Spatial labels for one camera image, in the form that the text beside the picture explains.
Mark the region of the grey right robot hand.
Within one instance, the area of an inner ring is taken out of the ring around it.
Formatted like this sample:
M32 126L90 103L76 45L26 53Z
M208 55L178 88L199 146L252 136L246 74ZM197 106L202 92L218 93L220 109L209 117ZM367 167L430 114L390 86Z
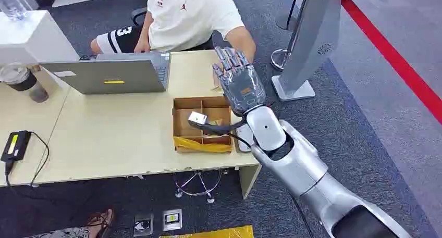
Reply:
M215 47L221 65L212 69L235 115L246 115L265 103L264 86L244 52L230 47Z

